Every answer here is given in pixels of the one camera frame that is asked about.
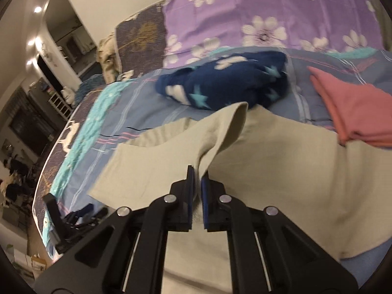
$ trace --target dark blue cloth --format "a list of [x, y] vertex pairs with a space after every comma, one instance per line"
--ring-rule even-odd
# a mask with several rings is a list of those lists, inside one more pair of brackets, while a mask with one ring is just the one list
[[240, 53], [202, 66], [186, 67], [162, 75], [158, 93], [198, 109], [219, 110], [238, 102], [268, 108], [287, 91], [282, 52]]
[[72, 106], [77, 107], [89, 92], [98, 88], [101, 85], [105, 85], [105, 80], [102, 74], [95, 74], [91, 76], [89, 79], [82, 81], [82, 83], [79, 86], [79, 89], [75, 93], [75, 100]]

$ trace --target doorway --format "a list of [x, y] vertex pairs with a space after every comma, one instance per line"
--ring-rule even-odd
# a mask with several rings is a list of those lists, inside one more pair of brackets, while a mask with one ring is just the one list
[[42, 73], [45, 75], [45, 77], [48, 79], [50, 85], [56, 90], [56, 92], [62, 96], [61, 91], [63, 90], [63, 86], [60, 84], [58, 79], [54, 76], [53, 72], [50, 70], [50, 68], [46, 65], [44, 59], [42, 56], [38, 56], [37, 59], [37, 65], [42, 71]]
[[58, 49], [78, 77], [99, 65], [97, 46], [68, 0], [50, 0], [45, 21]]

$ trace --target pink cloth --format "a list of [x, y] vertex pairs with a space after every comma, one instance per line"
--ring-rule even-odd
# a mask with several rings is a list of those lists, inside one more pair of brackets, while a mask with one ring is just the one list
[[392, 96], [373, 85], [354, 85], [308, 67], [316, 91], [332, 117], [341, 144], [358, 139], [375, 147], [392, 146]]

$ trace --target bed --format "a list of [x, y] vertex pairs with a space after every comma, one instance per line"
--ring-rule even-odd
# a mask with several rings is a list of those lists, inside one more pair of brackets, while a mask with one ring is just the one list
[[[328, 112], [320, 109], [316, 93], [306, 83], [309, 76], [304, 74], [305, 65], [333, 67], [352, 83], [358, 81], [359, 74], [392, 94], [391, 83], [382, 79], [392, 74], [388, 68], [392, 54], [370, 49], [389, 50], [392, 45], [389, 4], [388, 0], [381, 1], [385, 9], [380, 0], [161, 0], [121, 22], [113, 34], [101, 41], [97, 58], [106, 82], [125, 81], [124, 85], [121, 90], [111, 89], [111, 85], [102, 87], [85, 97], [60, 135], [39, 179], [33, 215], [48, 252], [54, 254], [46, 235], [50, 222], [42, 196], [53, 192], [62, 164], [68, 162], [71, 167], [77, 163], [65, 184], [58, 186], [55, 182], [62, 214], [87, 203], [99, 208], [102, 205], [87, 191], [118, 143], [182, 117], [200, 120], [210, 114], [157, 94], [152, 85], [161, 74], [184, 65], [201, 65], [217, 54], [234, 52], [232, 48], [236, 52], [278, 48], [288, 58], [291, 90], [270, 110], [292, 120], [330, 128]], [[364, 47], [368, 47], [367, 51], [359, 55], [340, 54]], [[90, 110], [98, 98], [113, 104], [104, 113], [94, 115], [99, 124], [96, 140], [81, 156], [67, 161], [75, 141], [86, 136], [80, 130], [86, 121], [90, 125]], [[342, 264], [363, 285], [391, 244], [387, 240]]]

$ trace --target teal fabric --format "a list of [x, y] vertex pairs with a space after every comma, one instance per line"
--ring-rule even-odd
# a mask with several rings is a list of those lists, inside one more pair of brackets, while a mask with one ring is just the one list
[[219, 53], [222, 53], [222, 52], [224, 52], [224, 51], [232, 50], [233, 48], [234, 48], [234, 47], [231, 47], [231, 46], [222, 46], [222, 47], [218, 47], [216, 50], [209, 52], [209, 53], [208, 53], [208, 56], [215, 55], [215, 54], [219, 54]]
[[[56, 177], [54, 178], [50, 193], [58, 199], [62, 196], [64, 188], [68, 184], [74, 169], [83, 159], [89, 148], [95, 143], [99, 136], [102, 124], [105, 120], [106, 112], [117, 100], [122, 90], [135, 79], [124, 82], [116, 82], [108, 85], [95, 101], [91, 108], [85, 123], [83, 124], [72, 149], [65, 157]], [[50, 217], [48, 212], [45, 213], [45, 219], [48, 224], [42, 230], [42, 241], [47, 246], [49, 242]]]
[[339, 60], [350, 60], [350, 59], [360, 59], [360, 58], [368, 58], [376, 53], [377, 50], [372, 47], [363, 47], [361, 49], [356, 49], [351, 52], [343, 52], [343, 53], [326, 53], [326, 55], [332, 56]]

